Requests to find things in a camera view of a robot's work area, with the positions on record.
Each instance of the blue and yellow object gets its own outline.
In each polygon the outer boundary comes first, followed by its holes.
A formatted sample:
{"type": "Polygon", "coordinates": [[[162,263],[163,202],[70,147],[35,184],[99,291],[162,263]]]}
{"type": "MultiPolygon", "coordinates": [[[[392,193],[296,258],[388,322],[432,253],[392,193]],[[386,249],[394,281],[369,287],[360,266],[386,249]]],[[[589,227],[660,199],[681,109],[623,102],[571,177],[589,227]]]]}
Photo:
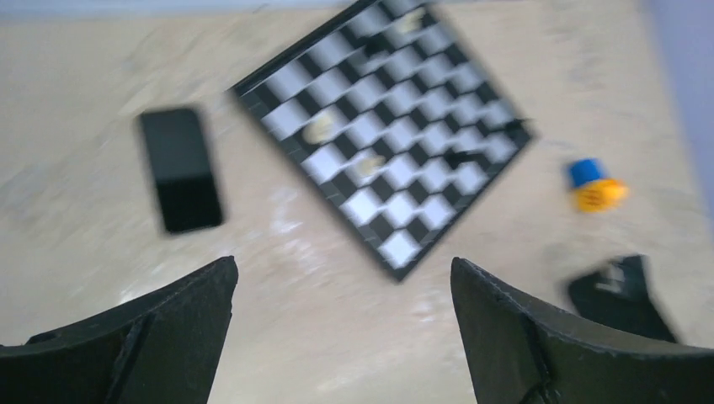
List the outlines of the blue and yellow object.
{"type": "Polygon", "coordinates": [[[570,165],[568,172],[573,181],[575,205],[583,212],[608,210],[627,196],[625,184],[608,177],[597,159],[576,161],[570,165]]]}

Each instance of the black and white chessboard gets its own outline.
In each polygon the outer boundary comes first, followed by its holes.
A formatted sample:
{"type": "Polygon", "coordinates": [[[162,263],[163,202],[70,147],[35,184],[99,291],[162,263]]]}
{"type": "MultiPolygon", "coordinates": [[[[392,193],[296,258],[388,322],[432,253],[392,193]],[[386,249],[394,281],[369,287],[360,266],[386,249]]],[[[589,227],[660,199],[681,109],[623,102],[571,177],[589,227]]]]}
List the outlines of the black and white chessboard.
{"type": "Polygon", "coordinates": [[[232,90],[399,280],[531,139],[503,129],[513,107],[419,0],[359,0],[232,90]],[[417,8],[421,28],[405,34],[417,8]],[[372,58],[366,35],[384,44],[372,58]],[[321,114],[333,133],[312,144],[304,132],[321,114]],[[451,151],[478,154],[454,165],[451,151]],[[357,167],[375,156],[385,164],[366,177],[357,167]]]}

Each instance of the phone screen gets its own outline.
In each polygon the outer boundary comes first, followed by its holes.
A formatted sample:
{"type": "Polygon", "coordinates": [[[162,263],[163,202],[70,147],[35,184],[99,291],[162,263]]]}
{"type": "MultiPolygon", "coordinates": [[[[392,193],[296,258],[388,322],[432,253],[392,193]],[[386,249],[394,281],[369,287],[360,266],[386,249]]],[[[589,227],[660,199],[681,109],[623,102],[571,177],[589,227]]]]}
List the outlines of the phone screen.
{"type": "Polygon", "coordinates": [[[198,114],[188,108],[147,111],[139,125],[166,231],[219,226],[223,213],[198,114]]]}

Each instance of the marble surface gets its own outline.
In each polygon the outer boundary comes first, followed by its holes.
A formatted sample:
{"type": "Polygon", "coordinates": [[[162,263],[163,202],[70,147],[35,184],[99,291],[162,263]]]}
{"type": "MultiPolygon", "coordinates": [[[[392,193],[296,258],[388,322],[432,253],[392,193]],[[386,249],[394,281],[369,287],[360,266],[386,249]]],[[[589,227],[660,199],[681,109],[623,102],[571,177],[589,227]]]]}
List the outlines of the marble surface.
{"type": "Polygon", "coordinates": [[[210,403],[470,403],[452,257],[568,307],[564,279],[638,252],[677,332],[714,347],[712,239],[637,2],[442,8],[540,139],[399,285],[225,93],[337,10],[0,26],[0,342],[230,254],[210,403]],[[167,239],[133,119],[186,103],[205,112],[229,220],[167,239]],[[589,156],[630,185],[620,209],[573,211],[562,165],[589,156]]]}

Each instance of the chessboard border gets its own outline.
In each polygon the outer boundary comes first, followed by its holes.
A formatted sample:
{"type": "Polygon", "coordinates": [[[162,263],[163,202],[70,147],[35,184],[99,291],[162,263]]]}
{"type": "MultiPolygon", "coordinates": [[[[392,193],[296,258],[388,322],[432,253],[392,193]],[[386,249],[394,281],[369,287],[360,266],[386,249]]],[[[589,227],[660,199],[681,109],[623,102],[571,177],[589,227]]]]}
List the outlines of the chessboard border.
{"type": "MultiPolygon", "coordinates": [[[[250,93],[254,88],[256,88],[263,80],[267,79],[270,77],[272,74],[277,72],[280,68],[283,66],[287,65],[290,61],[295,59],[298,55],[301,53],[305,52],[306,50],[310,49],[313,45],[315,45],[317,42],[320,40],[324,39],[327,35],[332,33],[334,30],[336,30],[338,27],[340,27],[343,24],[348,23],[353,17],[355,17],[357,14],[361,13],[362,11],[366,10],[369,6],[378,3],[382,0],[357,0],[356,2],[352,3],[349,5],[345,10],[337,13],[334,15],[331,19],[329,19],[326,23],[318,26],[316,29],[311,31],[309,34],[305,35],[302,39],[298,40],[296,43],[293,45],[289,46],[287,49],[283,50],[280,52],[277,56],[273,57],[266,63],[264,63],[261,67],[259,67],[257,70],[246,76],[243,80],[239,81],[238,83],[234,84],[229,91],[231,91],[235,98],[237,98],[238,103],[243,107],[245,112],[248,112],[248,115],[250,115],[251,119],[253,122],[258,124],[260,128],[263,130],[263,132],[267,135],[267,137],[271,138],[273,143],[278,146],[278,148],[283,152],[285,157],[288,157],[288,160],[290,160],[295,166],[297,166],[298,170],[300,170],[303,174],[303,179],[306,180],[308,183],[311,183],[313,187],[317,189],[317,191],[320,192],[320,194],[323,196],[323,199],[328,205],[331,205],[332,207],[330,208],[334,214],[339,216],[340,220],[344,222],[344,224],[347,225],[347,227],[360,239],[360,243],[363,245],[363,247],[367,247],[370,251],[370,254],[373,256],[373,258],[376,259],[376,261],[382,266],[383,269],[385,269],[390,276],[395,278],[397,282],[402,282],[413,270],[414,268],[421,263],[423,259],[426,258],[426,256],[431,252],[431,250],[438,244],[440,240],[442,240],[449,230],[459,221],[459,219],[469,210],[472,209],[472,207],[478,202],[479,198],[482,196],[483,192],[486,190],[490,189],[493,182],[497,180],[497,178],[500,178],[502,174],[507,171],[513,164],[514,160],[522,154],[524,150],[530,146],[530,144],[533,142],[533,140],[536,138],[536,136],[533,134],[532,130],[529,130],[527,128],[523,128],[523,133],[527,137],[524,142],[523,146],[519,149],[517,149],[514,154],[504,163],[502,163],[502,168],[498,173],[494,176],[492,176],[468,201],[466,204],[466,207],[464,207],[462,210],[457,211],[454,217],[452,217],[449,221],[448,224],[446,224],[434,237],[434,242],[431,242],[430,244],[427,244],[426,246],[423,246],[419,252],[412,258],[412,260],[405,265],[402,268],[393,268],[387,260],[382,257],[377,248],[374,245],[371,245],[368,240],[365,239],[365,235],[360,232],[360,229],[354,225],[354,223],[349,221],[349,218],[345,216],[344,212],[342,212],[339,209],[339,206],[337,206],[334,203],[329,202],[329,197],[332,195],[331,193],[326,192],[325,189],[323,189],[319,184],[315,183],[314,181],[310,181],[310,173],[294,158],[290,158],[286,153],[288,152],[284,146],[280,143],[280,141],[275,138],[275,136],[270,135],[270,130],[269,128],[256,116],[256,114],[250,113],[251,107],[253,105],[249,104],[248,101],[244,98],[245,95],[250,93]]],[[[426,11],[433,15],[439,23],[444,24],[448,27],[451,36],[454,38],[455,43],[459,46],[459,49],[461,52],[466,55],[469,59],[469,63],[475,66],[477,69],[479,69],[487,78],[488,84],[491,86],[493,91],[498,94],[499,98],[502,101],[505,101],[506,105],[511,109],[513,112],[513,116],[515,118],[522,118],[524,117],[518,108],[513,105],[513,103],[510,101],[511,97],[509,94],[507,94],[503,90],[503,86],[499,85],[498,81],[494,78],[494,75],[490,74],[489,69],[487,69],[486,65],[482,62],[482,60],[475,56],[475,52],[466,44],[468,44],[467,41],[463,41],[462,38],[458,35],[457,32],[452,28],[451,24],[448,23],[448,19],[445,19],[442,13],[439,13],[437,10],[434,10],[433,4],[429,1],[421,1],[418,2],[420,3],[419,7],[424,7],[426,8],[426,11]]]]}

